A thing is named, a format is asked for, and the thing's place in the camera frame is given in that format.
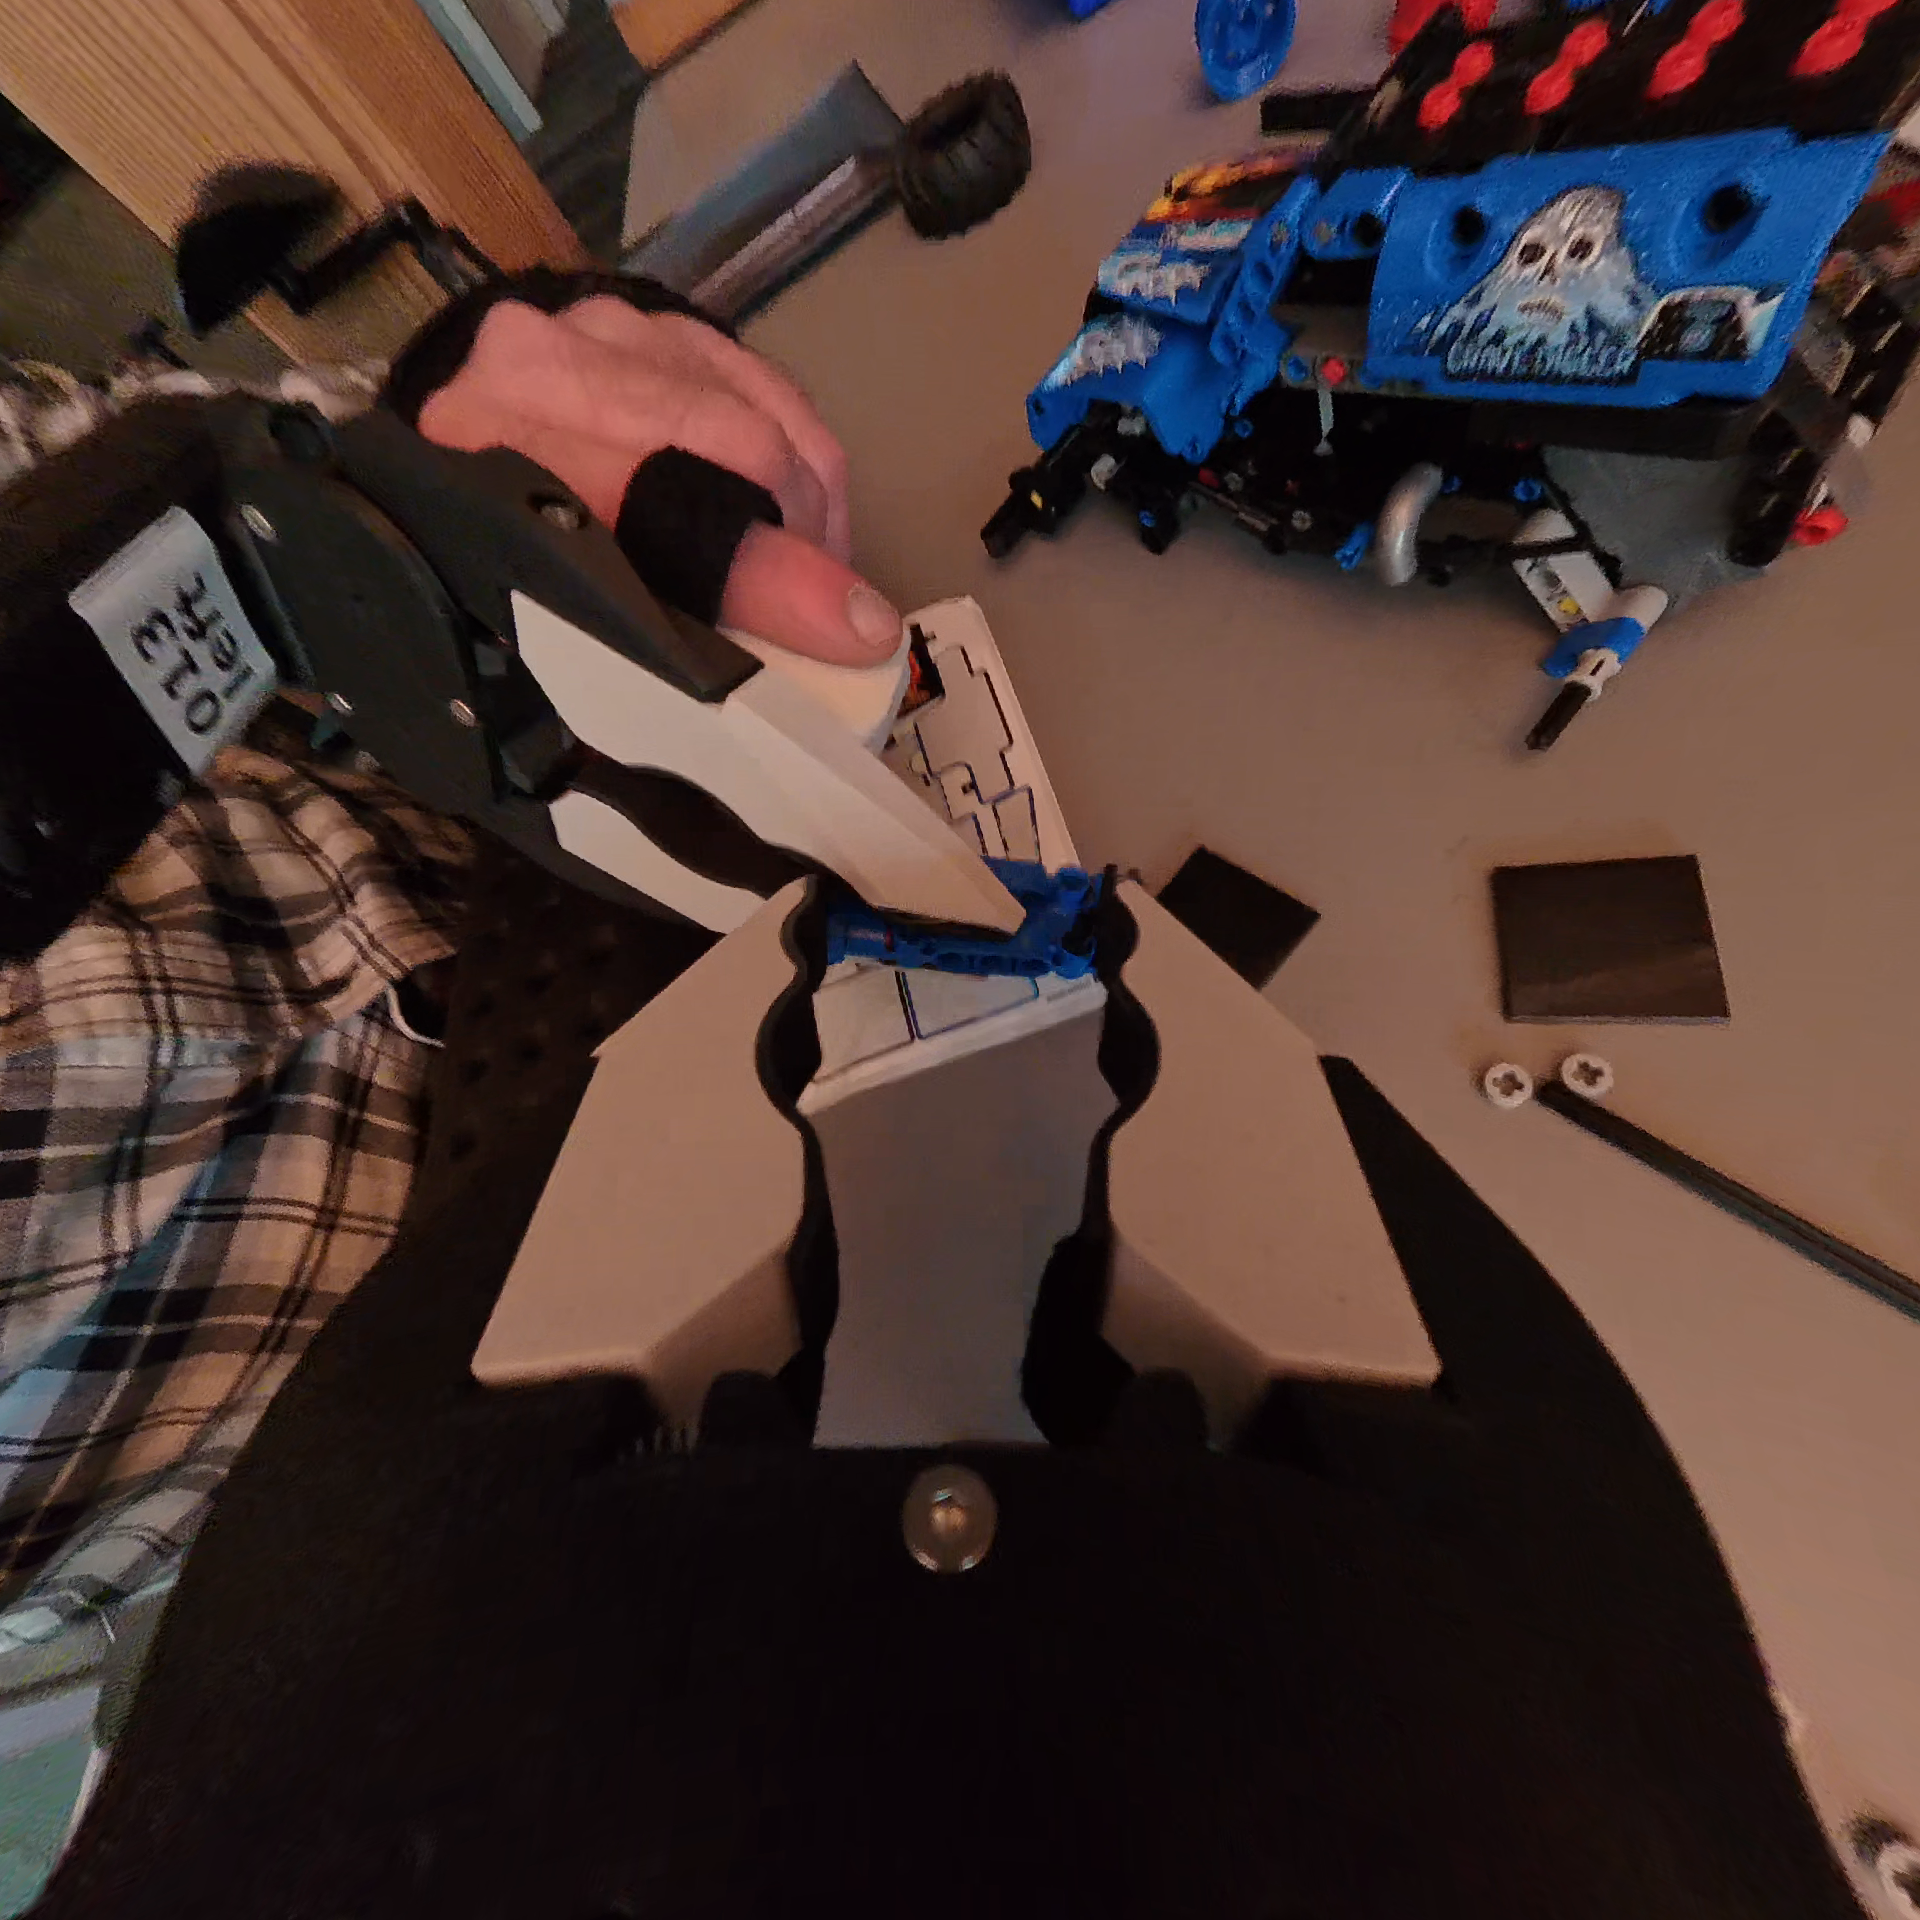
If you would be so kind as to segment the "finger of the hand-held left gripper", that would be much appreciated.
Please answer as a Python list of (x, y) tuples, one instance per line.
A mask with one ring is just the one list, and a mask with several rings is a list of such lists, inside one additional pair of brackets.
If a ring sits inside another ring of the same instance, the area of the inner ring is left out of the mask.
[(697, 776), (573, 748), (546, 812), (564, 854), (708, 932), (746, 926), (796, 881), (842, 898), (780, 783), (746, 762)]
[(805, 849), (865, 906), (963, 931), (1020, 929), (1021, 906), (985, 858), (873, 748), (906, 686), (906, 650), (878, 667), (836, 667), (669, 620), (675, 641), (706, 641), (737, 670), (723, 699), (701, 703), (522, 592), (513, 611), (518, 660), (578, 748), (697, 776), (746, 762), (780, 783)]

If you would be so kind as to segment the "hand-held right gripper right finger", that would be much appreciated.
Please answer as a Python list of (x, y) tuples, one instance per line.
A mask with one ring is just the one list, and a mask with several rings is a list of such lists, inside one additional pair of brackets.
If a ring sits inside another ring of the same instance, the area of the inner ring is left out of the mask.
[(1212, 1442), (1282, 1388), (1421, 1394), (1443, 1363), (1307, 1036), (1137, 881), (1095, 912), (1111, 1092), (1027, 1321), (1023, 1411), (1093, 1442), (1150, 1376)]

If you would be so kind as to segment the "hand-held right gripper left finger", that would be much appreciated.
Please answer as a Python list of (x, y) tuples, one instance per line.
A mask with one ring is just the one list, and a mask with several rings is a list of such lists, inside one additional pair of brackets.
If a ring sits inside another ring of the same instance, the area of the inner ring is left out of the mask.
[(788, 882), (594, 1051), (471, 1356), (481, 1386), (819, 1388), (835, 1328), (821, 1066), (825, 900)]

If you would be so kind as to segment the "blue printed toy panel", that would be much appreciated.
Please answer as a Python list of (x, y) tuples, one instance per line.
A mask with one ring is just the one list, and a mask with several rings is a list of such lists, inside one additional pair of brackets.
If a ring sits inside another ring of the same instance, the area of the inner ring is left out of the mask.
[(1012, 858), (989, 858), (987, 870), (1021, 906), (1023, 916), (1012, 932), (890, 919), (844, 897), (825, 916), (827, 963), (1027, 982), (1087, 977), (1095, 970), (1099, 912), (1111, 892), (1109, 876), (1075, 866), (1051, 871)]

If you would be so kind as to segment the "blue black toy truck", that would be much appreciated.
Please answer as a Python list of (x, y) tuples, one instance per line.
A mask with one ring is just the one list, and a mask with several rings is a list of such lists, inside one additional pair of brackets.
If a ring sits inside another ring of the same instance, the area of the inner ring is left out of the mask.
[(1547, 753), (1657, 623), (1837, 539), (1916, 380), (1916, 2), (1396, 4), (1367, 87), (1279, 87), (1173, 175), (1027, 395), (1001, 561), (1087, 492), (1164, 554), (1549, 617)]

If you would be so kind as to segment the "person's left hand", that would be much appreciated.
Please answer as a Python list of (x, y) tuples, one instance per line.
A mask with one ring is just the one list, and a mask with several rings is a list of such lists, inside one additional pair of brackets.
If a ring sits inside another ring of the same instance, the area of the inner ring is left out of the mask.
[(649, 594), (830, 665), (902, 636), (851, 566), (849, 459), (811, 401), (717, 328), (618, 295), (494, 304), (412, 406), (428, 441), (531, 459)]

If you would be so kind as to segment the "white sticker sheet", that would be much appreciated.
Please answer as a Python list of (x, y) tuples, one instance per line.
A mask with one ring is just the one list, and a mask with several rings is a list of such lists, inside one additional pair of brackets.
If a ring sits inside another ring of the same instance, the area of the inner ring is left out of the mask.
[[(985, 858), (1078, 863), (1062, 807), (1027, 724), (993, 626), (972, 598), (909, 620), (909, 691), (887, 769)], [(1102, 1008), (1093, 977), (955, 977), (845, 961), (813, 998), (823, 1066), (799, 1098), (809, 1118), (969, 1055), (1011, 1046)]]

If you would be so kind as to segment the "long black toy axle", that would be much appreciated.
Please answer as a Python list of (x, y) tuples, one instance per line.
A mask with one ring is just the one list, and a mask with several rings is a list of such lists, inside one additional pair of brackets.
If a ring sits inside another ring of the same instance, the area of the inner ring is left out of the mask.
[(1741, 1220), (1753, 1233), (1797, 1252), (1830, 1279), (1917, 1321), (1917, 1280), (1892, 1264), (1857, 1249), (1811, 1219), (1769, 1200), (1757, 1190), (1741, 1185), (1733, 1176), (1562, 1083), (1535, 1086), (1531, 1105), (1570, 1123), (1581, 1135), (1611, 1146), (1615, 1153), (1657, 1174), (1669, 1185), (1685, 1190), (1716, 1212)]

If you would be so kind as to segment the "person's plaid shirt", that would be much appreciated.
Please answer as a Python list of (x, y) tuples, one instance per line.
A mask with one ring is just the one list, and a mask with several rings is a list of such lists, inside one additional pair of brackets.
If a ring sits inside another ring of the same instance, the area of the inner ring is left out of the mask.
[(5, 1690), (171, 1582), (417, 1177), (471, 841), (278, 708), (2, 984)]

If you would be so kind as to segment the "wooden table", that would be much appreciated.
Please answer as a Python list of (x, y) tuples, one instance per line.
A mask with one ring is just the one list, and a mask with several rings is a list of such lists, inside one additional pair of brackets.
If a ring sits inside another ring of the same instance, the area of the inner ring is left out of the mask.
[(204, 180), (276, 162), (333, 184), (346, 231), (423, 203), (498, 268), (588, 255), (419, 4), (5, 2), (5, 100), (76, 172), (5, 243), (5, 354), (83, 370), (170, 304)]

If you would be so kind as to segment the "grey plastic pouch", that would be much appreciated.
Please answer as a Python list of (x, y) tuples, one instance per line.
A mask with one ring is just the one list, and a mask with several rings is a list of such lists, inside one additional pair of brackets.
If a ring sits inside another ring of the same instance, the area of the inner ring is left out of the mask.
[(906, 121), (851, 62), (727, 178), (625, 247), (625, 275), (741, 324), (898, 206)]

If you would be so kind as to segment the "black rubber toy tire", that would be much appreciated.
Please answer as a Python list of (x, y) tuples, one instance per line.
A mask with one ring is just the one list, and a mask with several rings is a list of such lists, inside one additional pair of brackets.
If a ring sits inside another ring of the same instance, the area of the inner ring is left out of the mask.
[(897, 194), (914, 235), (945, 243), (1005, 211), (1029, 180), (1030, 138), (1009, 74), (982, 71), (934, 94), (897, 145)]

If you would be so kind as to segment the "blue toy wheel rim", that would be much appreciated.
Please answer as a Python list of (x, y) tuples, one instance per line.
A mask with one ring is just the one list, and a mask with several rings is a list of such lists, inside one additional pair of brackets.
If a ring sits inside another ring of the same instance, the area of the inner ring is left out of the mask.
[(1298, 4), (1214, 2), (1193, 4), (1193, 46), (1212, 96), (1241, 103), (1270, 87), (1289, 60)]

